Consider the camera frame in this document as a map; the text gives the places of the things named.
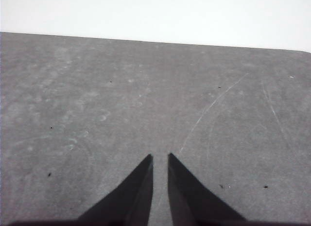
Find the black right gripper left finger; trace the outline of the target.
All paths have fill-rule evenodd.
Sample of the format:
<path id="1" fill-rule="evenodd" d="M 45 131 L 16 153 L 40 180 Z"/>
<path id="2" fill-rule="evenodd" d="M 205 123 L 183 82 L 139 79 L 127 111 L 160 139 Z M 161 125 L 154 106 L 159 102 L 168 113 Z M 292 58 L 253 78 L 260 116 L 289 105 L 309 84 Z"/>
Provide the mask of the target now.
<path id="1" fill-rule="evenodd" d="M 107 196 L 83 213 L 87 226 L 146 226 L 153 198 L 153 156 L 139 165 Z"/>

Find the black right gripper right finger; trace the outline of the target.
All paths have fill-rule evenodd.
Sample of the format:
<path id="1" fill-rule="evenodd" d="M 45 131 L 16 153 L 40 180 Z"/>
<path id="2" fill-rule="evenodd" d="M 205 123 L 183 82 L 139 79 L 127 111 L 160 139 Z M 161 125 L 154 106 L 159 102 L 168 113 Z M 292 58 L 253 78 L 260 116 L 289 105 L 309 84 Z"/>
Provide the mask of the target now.
<path id="1" fill-rule="evenodd" d="M 246 222 L 172 153 L 168 154 L 168 197 L 174 226 L 226 226 Z"/>

